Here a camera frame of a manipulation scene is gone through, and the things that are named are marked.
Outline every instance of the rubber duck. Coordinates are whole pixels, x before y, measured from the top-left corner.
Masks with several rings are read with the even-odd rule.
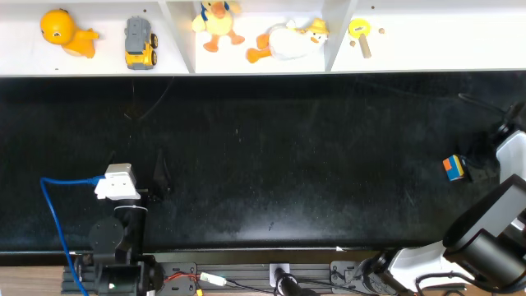
[[[40,21],[40,29],[46,41],[61,45],[64,51],[73,56],[95,56],[93,40],[98,39],[99,35],[92,29],[79,29],[66,10],[56,9],[46,13]]]
[[[244,37],[233,31],[233,18],[230,12],[240,13],[241,7],[239,4],[230,1],[201,2],[201,14],[194,19],[191,27],[197,33],[206,30],[212,35],[212,40],[203,45],[211,53],[216,53],[219,50],[218,42],[221,36],[228,35],[234,45],[245,41]]]
[[[256,41],[259,50],[248,49],[247,59],[255,63],[270,56],[279,60],[301,58],[323,47],[328,37],[329,31],[322,19],[316,18],[304,30],[298,29],[294,21],[289,21],[286,25],[273,26],[269,34],[258,36]]]

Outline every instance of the blue scarf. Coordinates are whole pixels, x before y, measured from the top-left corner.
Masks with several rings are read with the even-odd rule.
[[[230,10],[230,6],[228,5],[228,3],[225,1],[224,2],[224,9],[226,9],[227,11]],[[203,2],[201,3],[201,17],[203,18],[203,21],[208,21],[208,17],[206,17],[206,8],[205,6],[203,5]]]

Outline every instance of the wooden floor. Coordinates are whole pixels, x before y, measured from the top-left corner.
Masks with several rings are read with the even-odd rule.
[[[58,296],[62,281],[62,267],[0,267],[0,296]],[[441,296],[443,292],[427,292],[426,296]],[[208,296],[225,296],[208,294]],[[258,293],[239,293],[235,296],[256,296]],[[472,286],[465,296],[491,295]]]

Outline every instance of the white plush duck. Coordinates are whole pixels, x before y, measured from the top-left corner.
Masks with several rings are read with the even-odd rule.
[[[296,27],[294,21],[275,25],[269,34],[257,37],[257,48],[248,49],[247,59],[255,63],[260,58],[272,56],[280,60],[301,58],[323,47],[329,36],[325,21],[316,18],[305,30]]]

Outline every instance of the toy handle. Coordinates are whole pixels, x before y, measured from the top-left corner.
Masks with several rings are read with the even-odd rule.
[[[360,48],[362,49],[363,58],[370,58],[371,57],[371,49],[369,48],[369,43],[367,42],[367,37],[364,34],[361,34],[360,38],[358,38],[358,41],[360,41]]]

